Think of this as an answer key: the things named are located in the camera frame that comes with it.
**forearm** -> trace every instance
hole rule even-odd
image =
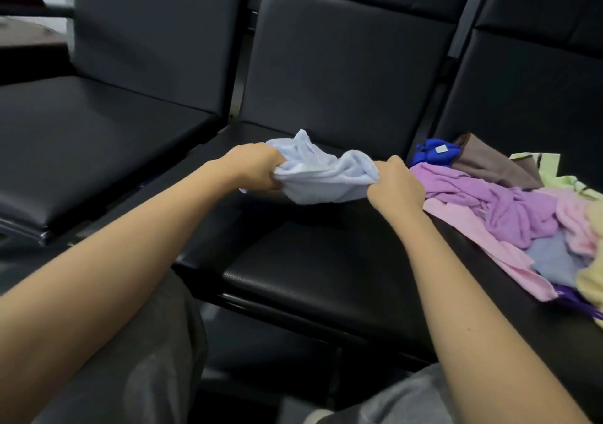
[[[210,162],[0,298],[0,421],[34,418],[142,307],[205,213],[231,189]]]
[[[588,419],[463,266],[429,218],[400,211],[429,332],[466,424]]]

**brown cloth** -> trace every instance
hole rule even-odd
[[[544,187],[536,162],[531,157],[509,160],[472,133],[461,135],[454,144],[462,149],[452,162],[452,168],[456,170],[505,188],[530,190]]]

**white cloth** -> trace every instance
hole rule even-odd
[[[275,169],[274,178],[283,183],[283,193],[300,205],[364,198],[368,186],[379,180],[379,170],[365,153],[347,151],[337,159],[313,145],[303,129],[295,138],[266,143],[287,160]]]

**green cloth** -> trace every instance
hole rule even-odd
[[[579,181],[576,176],[557,176],[561,154],[515,153],[511,154],[509,159],[515,160],[527,156],[531,156],[538,165],[540,178],[546,188],[571,189],[580,197],[587,200],[603,200],[603,194],[589,189],[586,184]]]

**armrest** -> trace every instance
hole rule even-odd
[[[73,7],[47,5],[44,0],[0,0],[0,16],[73,17]]]

